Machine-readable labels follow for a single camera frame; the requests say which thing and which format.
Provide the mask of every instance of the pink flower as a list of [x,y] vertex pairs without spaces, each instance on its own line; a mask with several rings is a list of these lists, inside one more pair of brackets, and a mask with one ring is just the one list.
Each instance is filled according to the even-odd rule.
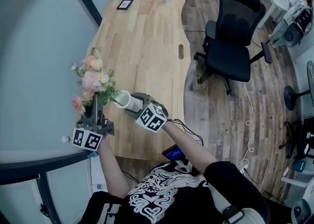
[[80,97],[75,96],[75,98],[72,99],[72,106],[79,114],[84,114],[85,108],[83,106],[83,101]]
[[86,92],[83,93],[83,98],[85,101],[90,101],[93,99],[95,92],[93,92],[92,90],[88,90]]
[[99,91],[101,83],[97,78],[97,72],[95,72],[94,70],[86,71],[82,78],[82,84],[88,91]]
[[91,63],[93,60],[96,60],[97,58],[94,56],[88,56],[85,60],[84,60],[84,64],[83,64],[83,68],[90,68],[91,67]]

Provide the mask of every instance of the white cylinder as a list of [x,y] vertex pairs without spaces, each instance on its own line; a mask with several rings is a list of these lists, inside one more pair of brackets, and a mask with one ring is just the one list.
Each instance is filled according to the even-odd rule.
[[114,105],[120,109],[128,109],[134,112],[138,112],[143,108],[143,102],[130,95],[126,90],[120,90],[119,95],[115,98],[118,103],[114,102]]

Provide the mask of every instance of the white cable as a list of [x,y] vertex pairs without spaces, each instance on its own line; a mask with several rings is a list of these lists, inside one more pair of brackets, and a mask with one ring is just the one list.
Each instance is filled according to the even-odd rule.
[[254,133],[254,124],[253,124],[253,122],[254,122],[254,110],[253,110],[252,102],[251,102],[249,93],[247,92],[246,84],[245,84],[245,83],[244,83],[244,89],[245,89],[245,91],[246,91],[247,97],[249,98],[250,105],[251,105],[251,109],[252,109],[252,113],[253,113],[253,119],[252,119],[252,121],[247,120],[247,121],[245,122],[245,124],[246,124],[247,126],[252,125],[252,133],[251,133],[251,136],[250,136],[249,141],[247,142],[247,151],[246,151],[246,153],[245,153],[243,159],[241,159],[241,160],[237,163],[237,168],[238,168],[238,169],[240,168],[240,165],[242,164],[242,162],[243,162],[244,160],[246,160],[247,165],[249,165],[249,161],[246,159],[246,155],[247,155],[248,152],[251,152],[251,153],[254,152],[254,148],[249,146],[250,141],[251,141],[251,139],[252,139],[252,135],[253,135],[253,133]]

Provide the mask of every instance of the wooden floor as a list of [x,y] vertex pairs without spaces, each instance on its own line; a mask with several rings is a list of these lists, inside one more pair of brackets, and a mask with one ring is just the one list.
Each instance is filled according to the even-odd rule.
[[[219,0],[185,0],[182,13],[184,30],[204,30],[208,20],[217,20]],[[262,29],[256,29],[253,41],[258,45],[267,40],[275,24],[268,19]],[[196,51],[203,52],[203,32],[186,32],[190,41],[191,56]],[[253,57],[261,49],[253,42],[248,47]],[[270,48],[273,62],[267,64],[263,58],[251,66],[251,80],[246,84],[254,110],[254,133],[248,153],[248,171],[252,178],[260,182],[265,161],[268,160],[262,187],[279,200],[287,196],[288,185],[280,181],[284,170],[291,164],[287,160],[287,150],[278,146],[285,142],[285,121],[293,122],[298,118],[299,109],[294,112],[286,109],[283,93],[286,85],[297,90],[295,74],[286,48]],[[185,122],[194,132],[202,135],[205,147],[219,160],[239,162],[247,151],[247,143],[252,126],[246,126],[247,120],[253,120],[244,83],[231,81],[233,94],[227,96],[221,77],[213,75],[202,85],[196,82],[196,75],[202,71],[202,64],[191,60],[186,77],[184,113]],[[118,158],[122,169],[141,179],[154,165],[152,162],[132,161]],[[256,185],[265,197],[269,197]]]

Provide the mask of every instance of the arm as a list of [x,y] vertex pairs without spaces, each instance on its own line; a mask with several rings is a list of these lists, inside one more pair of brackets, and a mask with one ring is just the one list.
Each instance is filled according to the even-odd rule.
[[204,174],[206,168],[211,163],[217,162],[216,158],[212,156],[203,146],[198,144],[192,137],[179,129],[174,123],[166,122],[163,129],[200,173]]
[[98,154],[106,179],[108,193],[119,198],[125,198],[130,191],[130,188],[118,165],[107,138],[104,138],[100,142]]

